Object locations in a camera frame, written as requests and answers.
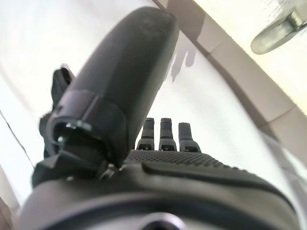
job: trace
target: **textured black surface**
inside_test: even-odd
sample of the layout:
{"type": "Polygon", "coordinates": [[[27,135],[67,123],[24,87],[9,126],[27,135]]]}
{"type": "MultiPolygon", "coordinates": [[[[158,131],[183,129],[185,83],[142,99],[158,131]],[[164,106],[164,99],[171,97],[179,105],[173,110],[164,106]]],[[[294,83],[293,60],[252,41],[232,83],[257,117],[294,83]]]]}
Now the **textured black surface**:
{"type": "Polygon", "coordinates": [[[230,168],[204,153],[172,151],[131,151],[126,162],[163,162],[186,166],[211,166],[230,168]]]}
{"type": "Polygon", "coordinates": [[[142,163],[143,168],[152,174],[265,190],[282,197],[294,210],[287,197],[269,182],[245,170],[225,165],[208,154],[131,150],[125,164],[133,163],[142,163]]]}

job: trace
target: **black plastic object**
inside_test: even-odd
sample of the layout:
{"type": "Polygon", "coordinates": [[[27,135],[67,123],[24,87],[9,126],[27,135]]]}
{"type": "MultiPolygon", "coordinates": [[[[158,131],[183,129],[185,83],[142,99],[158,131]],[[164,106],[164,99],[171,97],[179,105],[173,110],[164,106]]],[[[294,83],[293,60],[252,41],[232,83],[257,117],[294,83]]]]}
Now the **black plastic object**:
{"type": "Polygon", "coordinates": [[[142,137],[138,142],[137,150],[154,150],[154,119],[147,118],[142,131],[142,137]]]}
{"type": "Polygon", "coordinates": [[[177,151],[176,143],[173,139],[172,119],[161,118],[159,150],[177,151]]]}
{"type": "Polygon", "coordinates": [[[175,17],[156,8],[123,19],[69,85],[48,121],[48,138],[57,143],[81,130],[120,166],[163,82],[178,33],[175,17]]]}
{"type": "Polygon", "coordinates": [[[201,152],[199,145],[193,140],[189,123],[179,123],[179,146],[181,152],[201,152]]]}
{"type": "Polygon", "coordinates": [[[248,172],[221,163],[216,168],[217,160],[208,155],[133,150],[128,159],[134,161],[108,180],[41,184],[23,207],[17,229],[123,229],[110,228],[114,219],[141,230],[131,215],[168,212],[225,230],[299,230],[293,207],[276,188],[248,172]]]}

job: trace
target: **beige panel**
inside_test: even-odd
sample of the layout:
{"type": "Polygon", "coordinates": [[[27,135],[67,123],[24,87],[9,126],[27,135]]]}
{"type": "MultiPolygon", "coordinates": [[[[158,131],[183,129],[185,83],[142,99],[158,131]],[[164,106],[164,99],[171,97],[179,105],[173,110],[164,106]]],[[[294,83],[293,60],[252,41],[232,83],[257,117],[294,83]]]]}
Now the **beige panel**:
{"type": "Polygon", "coordinates": [[[208,58],[223,66],[267,122],[294,108],[290,98],[229,36],[208,58]]]}
{"type": "Polygon", "coordinates": [[[299,108],[294,108],[261,128],[271,130],[291,152],[307,164],[307,119],[299,108]]]}
{"type": "Polygon", "coordinates": [[[168,1],[169,1],[169,0],[159,0],[158,2],[159,2],[164,8],[166,8],[166,7],[167,7],[167,4],[168,4],[168,1]]]}
{"type": "Polygon", "coordinates": [[[201,33],[197,42],[208,52],[211,53],[223,40],[225,31],[206,14],[201,33]]]}

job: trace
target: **white surface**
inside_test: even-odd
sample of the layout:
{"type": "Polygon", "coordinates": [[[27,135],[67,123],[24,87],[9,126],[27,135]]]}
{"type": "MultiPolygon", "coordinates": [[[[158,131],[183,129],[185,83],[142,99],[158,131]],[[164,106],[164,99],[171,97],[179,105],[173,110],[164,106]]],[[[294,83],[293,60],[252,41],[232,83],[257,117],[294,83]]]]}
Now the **white surface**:
{"type": "Polygon", "coordinates": [[[252,52],[254,37],[307,0],[194,0],[307,115],[307,27],[264,55],[252,52]]]}
{"type": "MultiPolygon", "coordinates": [[[[61,63],[77,75],[107,32],[146,0],[11,0],[0,7],[0,109],[33,163],[43,156],[39,117],[51,109],[51,76],[61,63]]],[[[174,62],[193,44],[180,33],[174,62]]],[[[155,118],[158,146],[162,117],[173,121],[178,145],[179,122],[189,122],[202,152],[225,164],[265,178],[291,200],[296,197],[257,129],[223,78],[196,51],[193,62],[178,63],[162,85],[148,114],[155,118]]],[[[0,164],[19,201],[30,192],[32,166],[1,120],[0,164]]]]}

